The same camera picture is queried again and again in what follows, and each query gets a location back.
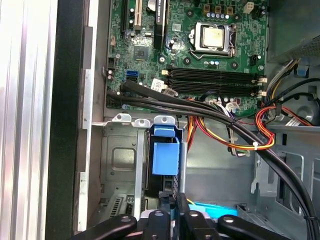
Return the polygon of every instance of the sata port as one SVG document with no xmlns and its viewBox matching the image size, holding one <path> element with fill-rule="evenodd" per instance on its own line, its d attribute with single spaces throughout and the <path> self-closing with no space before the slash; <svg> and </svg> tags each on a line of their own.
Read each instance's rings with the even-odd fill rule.
<svg viewBox="0 0 320 240">
<path fill-rule="evenodd" d="M 138 71 L 127 70 L 125 75 L 126 75 L 127 77 L 135 77 L 135 78 L 138 78 L 138 77 L 139 77 L 139 72 L 138 72 Z"/>
</svg>

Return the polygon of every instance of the blue plastic latch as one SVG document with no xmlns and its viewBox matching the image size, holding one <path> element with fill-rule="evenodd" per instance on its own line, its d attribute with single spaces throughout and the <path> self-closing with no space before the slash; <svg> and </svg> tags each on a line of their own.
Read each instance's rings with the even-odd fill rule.
<svg viewBox="0 0 320 240">
<path fill-rule="evenodd" d="M 174 143 L 154 143 L 152 174 L 178 175 L 180 142 L 177 137 L 175 137 L 175 141 Z"/>
<path fill-rule="evenodd" d="M 154 133 L 157 137 L 174 138 L 176 136 L 175 128 L 167 125 L 155 125 Z"/>
</svg>

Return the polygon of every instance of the white connector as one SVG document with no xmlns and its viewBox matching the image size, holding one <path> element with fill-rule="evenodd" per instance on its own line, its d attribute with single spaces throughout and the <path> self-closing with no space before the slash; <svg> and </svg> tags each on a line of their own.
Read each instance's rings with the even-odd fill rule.
<svg viewBox="0 0 320 240">
<path fill-rule="evenodd" d="M 256 97 L 258 98 L 258 99 L 260 99 L 261 97 L 266 97 L 267 96 L 267 92 L 266 91 L 262 91 L 262 90 L 260 90 L 259 92 L 258 92 L 258 94 L 256 95 Z"/>
<path fill-rule="evenodd" d="M 244 8 L 243 8 L 243 13 L 244 14 L 249 14 L 252 12 L 252 10 L 254 9 L 255 7 L 255 4 L 252 2 L 252 1 L 248 1 L 246 3 L 246 5 L 244 5 Z"/>
<path fill-rule="evenodd" d="M 258 83 L 267 84 L 268 83 L 268 78 L 261 77 L 261 78 L 258 79 Z"/>
</svg>

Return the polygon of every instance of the blue plastic part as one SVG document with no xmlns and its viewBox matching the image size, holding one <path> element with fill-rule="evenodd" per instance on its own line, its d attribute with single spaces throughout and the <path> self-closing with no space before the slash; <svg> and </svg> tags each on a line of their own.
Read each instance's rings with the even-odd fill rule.
<svg viewBox="0 0 320 240">
<path fill-rule="evenodd" d="M 154 135 L 157 137 L 174 138 L 176 136 L 175 128 L 167 125 L 154 126 Z"/>
<path fill-rule="evenodd" d="M 180 142 L 175 137 L 176 142 L 155 142 L 153 145 L 153 165 L 154 175 L 178 175 Z"/>
<path fill-rule="evenodd" d="M 127 77 L 135 77 L 135 78 L 137 78 L 137 77 L 139 77 L 139 72 L 138 71 L 133 71 L 133 70 L 127 70 L 125 75 Z"/>
<path fill-rule="evenodd" d="M 189 204 L 190 210 L 206 212 L 212 219 L 218 219 L 223 215 L 238 216 L 238 210 L 232 207 L 218 206 L 213 204 L 195 202 L 195 205 Z"/>
</svg>

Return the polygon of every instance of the pci express slot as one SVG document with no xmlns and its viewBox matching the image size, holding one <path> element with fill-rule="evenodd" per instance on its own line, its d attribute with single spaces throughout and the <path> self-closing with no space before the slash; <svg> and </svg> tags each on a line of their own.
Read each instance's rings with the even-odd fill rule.
<svg viewBox="0 0 320 240">
<path fill-rule="evenodd" d="M 217 70 L 201 70 L 188 68 L 172 68 L 168 70 L 168 78 L 183 81 L 207 81 L 235 84 L 253 84 L 257 76 L 251 73 L 227 72 Z"/>
<path fill-rule="evenodd" d="M 127 22 L 128 22 L 128 2 L 129 0 L 123 0 L 122 8 L 121 8 L 121 34 L 127 30 Z"/>
<path fill-rule="evenodd" d="M 170 80 L 169 87 L 179 94 L 204 94 L 208 91 L 216 91 L 221 95 L 233 97 L 250 97 L 258 93 L 257 86 L 239 86 L 227 85 L 211 82 L 192 82 L 192 81 L 179 81 Z"/>
<path fill-rule="evenodd" d="M 142 1 L 143 0 L 135 0 L 134 28 L 138 31 L 141 30 Z"/>
</svg>

